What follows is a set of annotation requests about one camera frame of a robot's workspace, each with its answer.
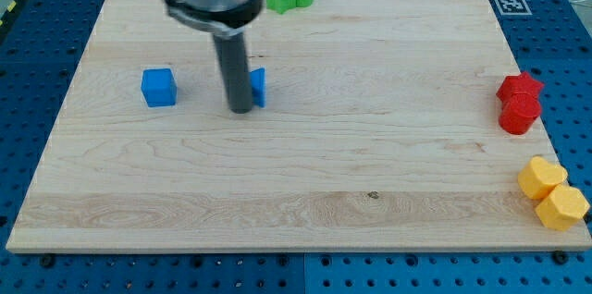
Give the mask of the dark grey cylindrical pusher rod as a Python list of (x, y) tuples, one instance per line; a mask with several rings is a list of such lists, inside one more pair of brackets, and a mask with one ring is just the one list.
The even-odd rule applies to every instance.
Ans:
[(243, 34), (228, 38), (214, 35), (213, 39), (228, 107), (235, 114), (248, 113), (253, 108), (253, 94)]

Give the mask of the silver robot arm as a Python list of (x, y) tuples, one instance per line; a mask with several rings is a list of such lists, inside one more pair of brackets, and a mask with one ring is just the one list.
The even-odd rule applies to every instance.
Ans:
[(212, 35), (229, 109), (253, 108), (244, 27), (260, 13), (263, 0), (164, 0), (167, 13), (181, 24)]

